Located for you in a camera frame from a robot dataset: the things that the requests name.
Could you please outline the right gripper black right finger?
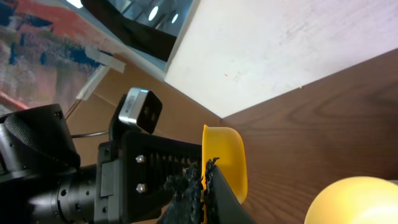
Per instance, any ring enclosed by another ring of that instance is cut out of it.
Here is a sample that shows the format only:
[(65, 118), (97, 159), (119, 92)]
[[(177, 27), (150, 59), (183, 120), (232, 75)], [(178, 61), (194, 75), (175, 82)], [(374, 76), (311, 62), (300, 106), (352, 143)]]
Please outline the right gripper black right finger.
[(205, 187), (203, 200), (206, 222), (209, 224), (255, 224), (243, 209), (216, 165), (219, 157), (209, 159), (205, 165)]

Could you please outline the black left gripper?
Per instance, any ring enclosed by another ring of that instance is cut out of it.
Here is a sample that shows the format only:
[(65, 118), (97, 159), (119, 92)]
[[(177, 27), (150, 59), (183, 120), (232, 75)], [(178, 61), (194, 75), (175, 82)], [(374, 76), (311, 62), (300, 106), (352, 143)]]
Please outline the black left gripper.
[(95, 223), (134, 223), (157, 218), (172, 198), (167, 177), (201, 164), (201, 146), (128, 131), (98, 147)]

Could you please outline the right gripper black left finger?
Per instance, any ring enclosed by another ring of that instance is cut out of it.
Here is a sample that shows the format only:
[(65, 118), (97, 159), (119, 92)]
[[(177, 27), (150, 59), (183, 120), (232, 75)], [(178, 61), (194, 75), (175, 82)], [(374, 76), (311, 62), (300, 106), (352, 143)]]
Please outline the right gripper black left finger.
[(201, 170), (196, 164), (184, 168), (181, 175), (170, 175), (164, 189), (173, 192), (166, 211), (156, 224), (200, 224), (204, 221)]

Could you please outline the yellow plastic scoop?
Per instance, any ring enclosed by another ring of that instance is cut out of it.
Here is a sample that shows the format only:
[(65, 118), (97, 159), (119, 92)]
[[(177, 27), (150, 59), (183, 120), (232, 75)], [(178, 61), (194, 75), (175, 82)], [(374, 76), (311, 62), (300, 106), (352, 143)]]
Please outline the yellow plastic scoop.
[[(227, 183), (241, 204), (248, 195), (248, 172), (246, 154), (241, 136), (229, 127), (203, 128), (201, 174), (205, 175), (205, 165), (209, 159), (219, 157), (216, 165), (220, 168)], [(205, 177), (202, 180), (204, 189)]]

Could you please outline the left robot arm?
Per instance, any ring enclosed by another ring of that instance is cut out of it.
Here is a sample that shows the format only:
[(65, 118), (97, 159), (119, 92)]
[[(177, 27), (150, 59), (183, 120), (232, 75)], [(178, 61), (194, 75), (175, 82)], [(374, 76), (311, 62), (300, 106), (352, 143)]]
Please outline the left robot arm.
[(132, 223), (161, 214), (167, 177), (201, 146), (145, 134), (113, 116), (97, 163), (81, 166), (59, 105), (1, 117), (2, 223)]

